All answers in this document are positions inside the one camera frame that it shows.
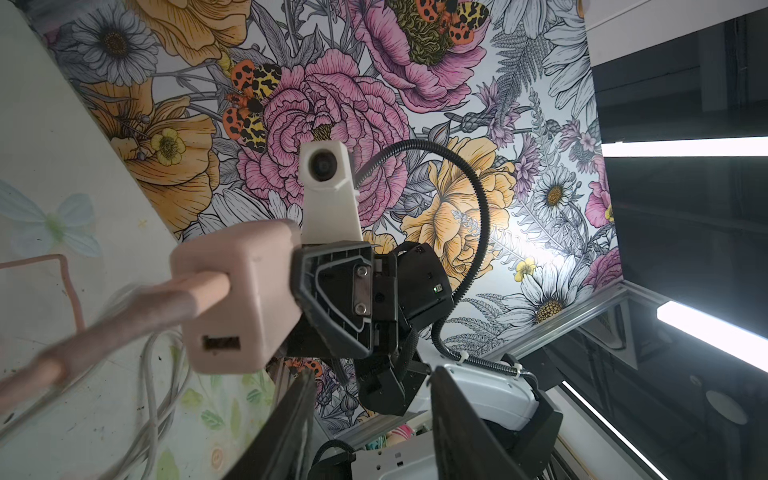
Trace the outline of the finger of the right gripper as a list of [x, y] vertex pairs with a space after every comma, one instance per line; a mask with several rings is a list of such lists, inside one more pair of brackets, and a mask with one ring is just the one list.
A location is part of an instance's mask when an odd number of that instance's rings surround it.
[[293, 253], [291, 292], [302, 314], [289, 334], [291, 357], [371, 355], [373, 250], [364, 241], [309, 245]]

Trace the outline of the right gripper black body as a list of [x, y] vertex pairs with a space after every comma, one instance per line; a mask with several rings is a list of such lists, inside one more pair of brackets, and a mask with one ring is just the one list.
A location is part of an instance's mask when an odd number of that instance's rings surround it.
[[419, 334], [452, 307], [450, 281], [430, 245], [406, 242], [374, 256], [372, 352], [353, 362], [365, 409], [407, 412], [431, 374], [417, 353]]

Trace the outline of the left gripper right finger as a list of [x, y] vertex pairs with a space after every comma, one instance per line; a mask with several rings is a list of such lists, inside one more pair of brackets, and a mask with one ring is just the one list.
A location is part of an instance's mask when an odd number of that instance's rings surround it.
[[473, 410], [446, 368], [438, 367], [430, 376], [430, 395], [440, 479], [526, 477]]

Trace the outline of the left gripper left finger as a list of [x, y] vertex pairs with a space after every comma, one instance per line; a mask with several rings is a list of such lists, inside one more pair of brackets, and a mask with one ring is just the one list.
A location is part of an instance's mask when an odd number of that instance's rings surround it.
[[315, 397], [314, 375], [301, 372], [224, 479], [306, 479]]

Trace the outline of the pink charger adapter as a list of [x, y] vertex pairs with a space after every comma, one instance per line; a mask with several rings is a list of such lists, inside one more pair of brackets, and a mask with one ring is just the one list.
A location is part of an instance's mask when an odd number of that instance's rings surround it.
[[177, 246], [172, 278], [192, 286], [193, 319], [181, 323], [192, 369], [206, 375], [255, 373], [297, 325], [291, 261], [301, 246], [291, 220], [239, 223]]

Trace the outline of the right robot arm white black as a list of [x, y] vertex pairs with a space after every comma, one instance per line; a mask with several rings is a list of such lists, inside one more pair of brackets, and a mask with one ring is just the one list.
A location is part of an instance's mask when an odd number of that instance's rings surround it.
[[[478, 204], [478, 244], [457, 287], [431, 246], [407, 241], [378, 254], [362, 236], [358, 188], [387, 160], [413, 150], [453, 164]], [[318, 358], [338, 377], [351, 361], [361, 404], [380, 414], [403, 415], [427, 388], [441, 479], [540, 478], [563, 416], [535, 375], [510, 356], [486, 361], [449, 348], [441, 337], [490, 242], [490, 206], [475, 169], [445, 146], [409, 139], [354, 172], [344, 144], [310, 141], [299, 150], [299, 177], [306, 205], [291, 289], [302, 318], [288, 337], [287, 355]]]

